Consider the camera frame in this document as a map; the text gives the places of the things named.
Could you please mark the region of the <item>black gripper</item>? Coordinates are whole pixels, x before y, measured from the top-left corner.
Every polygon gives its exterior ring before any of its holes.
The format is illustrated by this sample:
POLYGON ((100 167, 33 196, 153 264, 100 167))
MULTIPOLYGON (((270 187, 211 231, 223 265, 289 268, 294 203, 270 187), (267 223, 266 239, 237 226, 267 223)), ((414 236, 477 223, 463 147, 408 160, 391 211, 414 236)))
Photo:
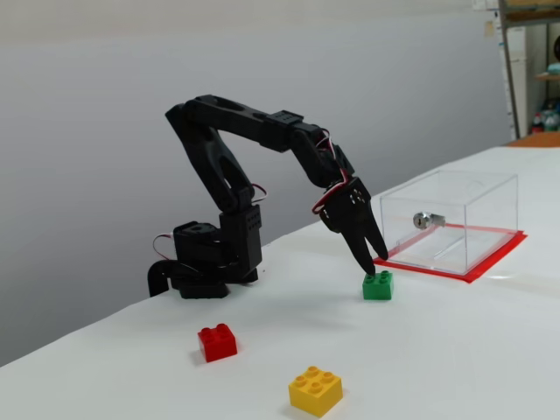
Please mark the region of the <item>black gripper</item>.
POLYGON ((389 252, 370 201, 371 195, 361 179, 351 178, 326 201, 319 216, 330 230, 345 236, 356 262, 366 274, 374 276, 375 265, 368 245, 382 260, 389 258, 389 252))

